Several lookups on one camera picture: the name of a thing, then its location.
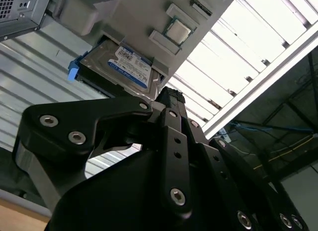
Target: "ventilation grille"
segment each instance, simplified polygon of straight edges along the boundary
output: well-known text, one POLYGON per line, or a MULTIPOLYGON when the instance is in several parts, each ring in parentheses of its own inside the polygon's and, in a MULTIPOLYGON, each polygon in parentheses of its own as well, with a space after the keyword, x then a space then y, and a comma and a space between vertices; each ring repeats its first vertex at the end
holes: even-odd
POLYGON ((0 0, 0 19, 8 18, 12 4, 13 0, 0 0))

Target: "corrugated metal wall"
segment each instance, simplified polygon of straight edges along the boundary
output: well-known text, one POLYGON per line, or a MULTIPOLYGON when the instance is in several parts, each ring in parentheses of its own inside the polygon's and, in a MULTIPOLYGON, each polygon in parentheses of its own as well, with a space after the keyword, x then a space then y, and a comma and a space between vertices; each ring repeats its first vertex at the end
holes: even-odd
MULTIPOLYGON (((104 98, 80 82, 67 81, 67 67, 91 46, 46 17, 40 31, 0 43, 0 146, 12 151, 21 114, 33 104, 104 98)), ((138 151, 109 152, 89 160, 87 176, 138 151)))

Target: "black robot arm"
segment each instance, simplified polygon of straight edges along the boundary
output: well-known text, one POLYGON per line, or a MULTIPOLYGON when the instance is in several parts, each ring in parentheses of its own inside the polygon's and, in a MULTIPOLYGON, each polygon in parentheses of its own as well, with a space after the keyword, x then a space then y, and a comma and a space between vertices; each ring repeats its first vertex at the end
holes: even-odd
POLYGON ((13 152, 53 212, 48 231, 307 231, 304 220, 221 139, 188 119, 164 88, 138 97, 34 105, 13 152), (86 179, 87 160, 142 150, 86 179))

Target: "yellow cable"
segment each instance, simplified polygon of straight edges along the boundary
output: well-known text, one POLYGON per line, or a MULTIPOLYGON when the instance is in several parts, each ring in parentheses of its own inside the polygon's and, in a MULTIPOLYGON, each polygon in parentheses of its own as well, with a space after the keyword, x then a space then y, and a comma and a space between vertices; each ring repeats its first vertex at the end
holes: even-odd
MULTIPOLYGON (((298 145, 297 147, 293 148, 292 150, 289 150, 289 151, 286 152, 286 153, 280 154, 280 155, 278 155, 278 156, 276 156, 276 157, 274 157, 274 158, 268 160, 268 162, 271 162, 272 160, 275 160, 275 159, 277 159, 277 158, 280 158, 281 156, 284 156, 284 155, 286 155, 286 154, 288 154, 288 153, 293 152, 294 150, 296 150, 296 149, 300 148, 301 146, 305 145, 306 143, 310 142, 312 139, 314 139, 314 138, 309 138, 307 141, 301 143, 300 145, 298 145)), ((263 165, 258 165, 257 167, 254 167, 253 169, 256 170, 256 169, 258 169, 258 168, 260 168, 260 167, 262 167, 262 166, 263 166, 263 165)))

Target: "sticker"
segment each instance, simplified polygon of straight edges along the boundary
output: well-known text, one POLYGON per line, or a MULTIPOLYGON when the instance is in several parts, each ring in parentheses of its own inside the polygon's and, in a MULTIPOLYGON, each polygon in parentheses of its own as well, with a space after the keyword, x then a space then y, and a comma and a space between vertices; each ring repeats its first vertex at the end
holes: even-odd
POLYGON ((145 59, 129 48, 119 47, 115 55, 118 60, 109 60, 108 65, 142 88, 148 88, 151 66, 145 59))

